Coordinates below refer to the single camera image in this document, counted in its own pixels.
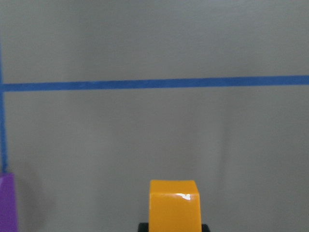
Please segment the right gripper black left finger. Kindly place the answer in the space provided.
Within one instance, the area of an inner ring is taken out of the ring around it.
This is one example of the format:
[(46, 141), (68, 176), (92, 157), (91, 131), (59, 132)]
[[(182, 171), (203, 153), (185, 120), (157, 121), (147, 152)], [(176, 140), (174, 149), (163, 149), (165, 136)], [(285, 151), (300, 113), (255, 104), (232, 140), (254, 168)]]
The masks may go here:
[(149, 232), (149, 223), (148, 222), (139, 223), (138, 232)]

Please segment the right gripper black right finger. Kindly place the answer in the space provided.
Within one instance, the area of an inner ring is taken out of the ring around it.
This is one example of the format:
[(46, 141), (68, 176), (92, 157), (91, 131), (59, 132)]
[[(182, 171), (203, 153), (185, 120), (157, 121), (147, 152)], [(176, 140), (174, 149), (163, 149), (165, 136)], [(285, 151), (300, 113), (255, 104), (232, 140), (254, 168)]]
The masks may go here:
[(209, 232), (209, 227), (207, 224), (202, 224), (201, 225), (201, 231), (202, 232)]

